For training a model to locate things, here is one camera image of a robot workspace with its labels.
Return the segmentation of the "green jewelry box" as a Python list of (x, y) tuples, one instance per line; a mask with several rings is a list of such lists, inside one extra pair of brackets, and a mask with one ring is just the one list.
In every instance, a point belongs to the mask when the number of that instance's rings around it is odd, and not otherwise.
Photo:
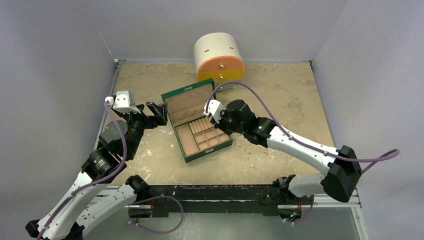
[(163, 102), (167, 103), (167, 113), (174, 133), (175, 127), (190, 121), (194, 121), (198, 118), (206, 117), (203, 115), (204, 106), (214, 89), (214, 80), (209, 78), (181, 88), (177, 88), (161, 95)]

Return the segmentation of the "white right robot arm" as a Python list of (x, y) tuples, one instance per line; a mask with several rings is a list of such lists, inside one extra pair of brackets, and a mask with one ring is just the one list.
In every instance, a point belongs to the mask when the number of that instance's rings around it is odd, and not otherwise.
[(241, 134), (251, 144), (286, 153), (318, 171), (277, 180), (282, 187), (280, 196), (288, 204), (314, 194), (327, 194), (347, 203), (362, 176), (352, 148), (344, 145), (337, 149), (295, 134), (270, 118), (256, 116), (243, 100), (223, 106), (212, 99), (204, 105), (203, 114), (211, 117), (213, 126), (227, 135)]

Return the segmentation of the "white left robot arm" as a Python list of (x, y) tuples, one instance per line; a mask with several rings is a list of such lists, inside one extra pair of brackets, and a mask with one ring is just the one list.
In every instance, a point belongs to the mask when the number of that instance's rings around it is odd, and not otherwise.
[(82, 240), (99, 223), (125, 205), (138, 205), (149, 199), (149, 186), (136, 175), (129, 183), (103, 200), (89, 203), (124, 170), (132, 160), (146, 129), (168, 123), (168, 105), (147, 102), (152, 115), (143, 112), (144, 105), (132, 103), (127, 96), (110, 96), (104, 108), (112, 119), (99, 135), (97, 147), (81, 167), (74, 183), (59, 203), (42, 219), (25, 226), (29, 236), (37, 240)]

